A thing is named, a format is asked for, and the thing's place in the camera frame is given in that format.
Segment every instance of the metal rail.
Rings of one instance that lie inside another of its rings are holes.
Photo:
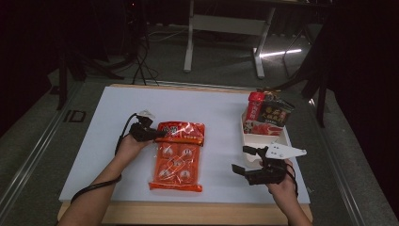
[[[82,85],[82,82],[75,82],[72,85],[69,92],[70,97],[67,103],[61,110],[58,110],[55,113],[30,155],[26,158],[22,166],[15,173],[11,183],[8,185],[6,192],[3,194],[0,200],[0,225],[2,225],[6,220],[9,211],[11,210],[13,204],[18,199],[19,195],[24,189],[24,186],[29,180],[30,175],[40,162],[41,157],[45,153],[47,146],[53,138],[53,135],[56,133],[56,129],[58,128],[59,124],[62,123],[68,107],[71,105],[72,100],[76,96],[76,93],[82,88]]]

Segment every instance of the red snack bag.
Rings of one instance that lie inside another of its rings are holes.
[[[158,130],[168,133],[155,140],[158,142],[158,150],[153,179],[149,182],[150,189],[201,192],[198,178],[204,124],[166,121],[159,123]]]
[[[243,116],[244,133],[279,136],[294,109],[293,105],[272,92],[251,92]]]

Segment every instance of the snack box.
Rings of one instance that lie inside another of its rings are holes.
[[[285,126],[283,127],[279,136],[268,136],[268,135],[254,135],[245,134],[243,129],[243,117],[241,117],[241,136],[243,146],[249,146],[253,148],[264,148],[269,146],[272,142],[276,142],[282,145],[291,146],[291,142],[288,138],[287,130]],[[248,168],[260,169],[262,159],[256,154],[252,155],[249,153],[243,153],[245,164]]]

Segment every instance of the white platform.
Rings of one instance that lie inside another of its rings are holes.
[[[247,97],[248,93],[219,91],[105,88],[59,199],[69,201],[94,180],[112,159],[127,119],[148,109],[156,117],[154,128],[161,121],[205,124],[199,166],[203,191],[149,190],[156,154],[156,146],[152,144],[122,174],[113,201],[274,203],[266,186],[249,186],[244,177],[231,170],[231,164],[245,165],[239,119],[247,107]],[[295,165],[299,202],[310,203],[300,169],[296,160],[291,160]]]

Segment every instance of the wooden table edge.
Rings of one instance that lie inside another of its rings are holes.
[[[70,206],[63,202],[60,219]],[[308,204],[301,204],[312,221]],[[287,225],[275,204],[209,202],[111,202],[104,224]]]

